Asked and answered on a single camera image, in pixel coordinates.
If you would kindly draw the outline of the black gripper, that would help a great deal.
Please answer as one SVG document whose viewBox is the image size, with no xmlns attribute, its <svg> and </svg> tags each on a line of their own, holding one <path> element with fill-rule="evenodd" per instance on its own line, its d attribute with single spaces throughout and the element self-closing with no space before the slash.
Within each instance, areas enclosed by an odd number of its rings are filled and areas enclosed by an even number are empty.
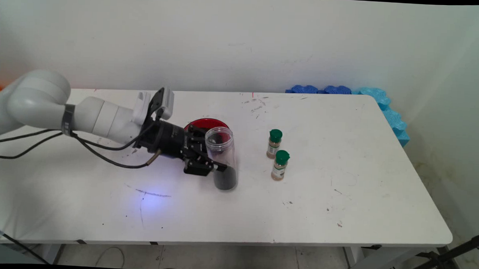
<svg viewBox="0 0 479 269">
<path fill-rule="evenodd" d="M 205 135 L 209 128 L 188 125 L 185 129 L 165 121 L 145 120 L 134 148 L 145 148 L 148 153 L 161 150 L 161 155 L 183 159 L 184 173 L 207 176 L 214 171 L 225 172 L 226 164 L 214 161 L 208 155 Z"/>
</svg>

